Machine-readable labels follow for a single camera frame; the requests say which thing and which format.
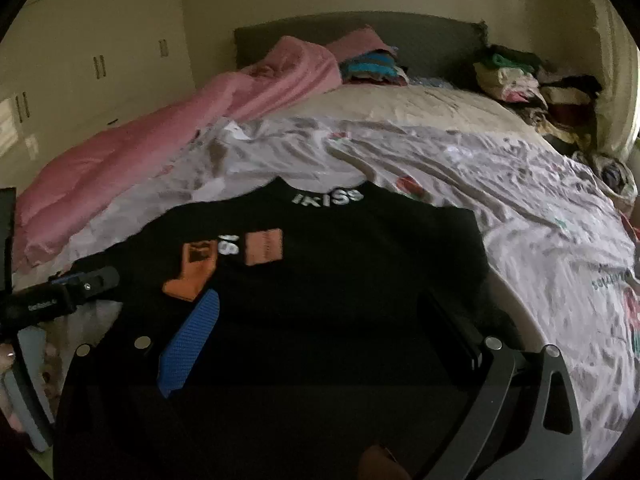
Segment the folded colourful striped clothes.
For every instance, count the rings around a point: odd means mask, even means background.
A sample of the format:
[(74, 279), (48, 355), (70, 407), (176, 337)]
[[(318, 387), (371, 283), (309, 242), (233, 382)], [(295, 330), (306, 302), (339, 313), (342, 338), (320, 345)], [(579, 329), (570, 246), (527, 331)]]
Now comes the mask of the folded colourful striped clothes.
[(386, 51), (372, 51), (340, 64), (344, 84), (377, 84), (378, 86), (406, 86), (408, 77)]

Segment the pile of folded clothes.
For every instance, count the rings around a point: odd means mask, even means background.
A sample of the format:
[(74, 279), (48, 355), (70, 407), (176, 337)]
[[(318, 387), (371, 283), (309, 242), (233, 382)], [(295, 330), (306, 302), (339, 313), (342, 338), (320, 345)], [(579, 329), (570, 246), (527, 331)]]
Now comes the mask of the pile of folded clothes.
[(595, 76), (559, 70), (536, 54), (489, 46), (472, 58), (476, 84), (562, 154), (597, 147)]

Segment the cream curtain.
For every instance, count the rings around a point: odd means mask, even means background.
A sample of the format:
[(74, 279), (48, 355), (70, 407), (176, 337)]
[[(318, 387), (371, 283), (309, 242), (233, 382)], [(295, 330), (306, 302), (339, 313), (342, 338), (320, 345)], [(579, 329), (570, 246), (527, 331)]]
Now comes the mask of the cream curtain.
[(600, 38), (598, 150), (626, 162), (639, 133), (639, 48), (611, 0), (591, 0)]

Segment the dark grey headboard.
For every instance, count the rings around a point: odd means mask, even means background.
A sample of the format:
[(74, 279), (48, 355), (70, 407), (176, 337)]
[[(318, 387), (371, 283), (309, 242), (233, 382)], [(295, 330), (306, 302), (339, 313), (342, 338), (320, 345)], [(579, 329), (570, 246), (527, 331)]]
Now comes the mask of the dark grey headboard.
[(456, 84), (472, 70), (472, 57), (488, 46), (485, 22), (392, 11), (352, 11), (294, 16), (233, 31), (235, 64), (261, 60), (283, 36), (322, 44), (369, 25), (390, 47), (411, 77), (436, 77)]

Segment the beige bed sheet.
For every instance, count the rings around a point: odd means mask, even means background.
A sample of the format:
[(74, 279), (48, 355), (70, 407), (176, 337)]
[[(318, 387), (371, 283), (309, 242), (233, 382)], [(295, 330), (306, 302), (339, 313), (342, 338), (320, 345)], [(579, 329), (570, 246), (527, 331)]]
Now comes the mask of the beige bed sheet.
[(520, 139), (545, 150), (551, 148), (512, 110), (487, 96), (456, 89), (343, 84), (269, 116), (391, 122), (401, 126), (486, 133), (497, 138)]

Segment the black long-sleeve sweatshirt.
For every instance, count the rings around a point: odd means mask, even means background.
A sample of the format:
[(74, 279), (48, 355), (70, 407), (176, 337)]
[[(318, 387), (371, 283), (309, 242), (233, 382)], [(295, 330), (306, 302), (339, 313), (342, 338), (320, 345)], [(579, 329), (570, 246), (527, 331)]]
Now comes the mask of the black long-sleeve sweatshirt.
[(487, 260), (469, 210), (278, 179), (172, 208), (76, 263), (99, 266), (119, 274), (119, 315), (167, 318), (218, 296), (168, 398), (192, 460), (175, 479), (350, 479), (366, 448), (397, 443), (425, 470), (470, 406), (457, 319), (483, 309)]

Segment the bag of clothes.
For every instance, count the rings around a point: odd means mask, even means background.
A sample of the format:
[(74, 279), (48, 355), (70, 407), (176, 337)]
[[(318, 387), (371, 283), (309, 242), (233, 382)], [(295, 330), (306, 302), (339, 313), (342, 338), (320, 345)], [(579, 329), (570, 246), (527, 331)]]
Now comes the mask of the bag of clothes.
[(630, 217), (638, 197), (638, 188), (631, 170), (617, 158), (601, 153), (577, 151), (572, 155), (575, 162), (588, 166), (597, 178), (598, 185), (615, 207)]

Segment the lilac strawberry print duvet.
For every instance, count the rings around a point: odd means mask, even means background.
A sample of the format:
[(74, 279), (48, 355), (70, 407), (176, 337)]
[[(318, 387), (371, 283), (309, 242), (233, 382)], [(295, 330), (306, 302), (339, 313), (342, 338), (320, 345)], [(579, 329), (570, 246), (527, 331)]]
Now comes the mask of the lilac strawberry print duvet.
[(473, 211), (498, 304), (529, 347), (552, 342), (563, 353), (585, 472), (638, 434), (638, 238), (586, 166), (512, 134), (327, 117), (223, 119), (17, 283), (65, 270), (173, 206), (238, 196), (277, 176), (317, 193), (370, 180)]

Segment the pink pillow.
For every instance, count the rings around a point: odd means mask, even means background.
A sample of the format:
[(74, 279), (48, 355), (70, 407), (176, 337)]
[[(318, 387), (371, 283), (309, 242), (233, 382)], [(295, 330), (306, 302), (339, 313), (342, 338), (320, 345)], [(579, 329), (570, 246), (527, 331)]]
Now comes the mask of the pink pillow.
[(394, 48), (386, 44), (370, 26), (364, 26), (326, 45), (337, 62), (343, 63), (370, 52), (381, 51), (395, 56)]

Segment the cream wardrobe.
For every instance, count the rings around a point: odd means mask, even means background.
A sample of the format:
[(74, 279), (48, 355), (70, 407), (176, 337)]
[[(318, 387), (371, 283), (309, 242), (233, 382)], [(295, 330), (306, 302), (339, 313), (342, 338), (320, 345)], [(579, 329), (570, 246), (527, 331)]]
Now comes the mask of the cream wardrobe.
[(181, 0), (26, 0), (1, 41), (1, 184), (188, 96)]

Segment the pink quilt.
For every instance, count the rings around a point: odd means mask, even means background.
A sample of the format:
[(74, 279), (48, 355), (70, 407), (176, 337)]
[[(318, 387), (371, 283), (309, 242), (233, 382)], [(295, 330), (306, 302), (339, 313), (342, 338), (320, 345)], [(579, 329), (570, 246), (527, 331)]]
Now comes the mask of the pink quilt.
[(284, 36), (258, 63), (214, 77), (189, 99), (95, 134), (49, 162), (18, 196), (12, 268), (53, 259), (115, 197), (158, 174), (217, 119), (246, 122), (341, 82), (330, 49)]

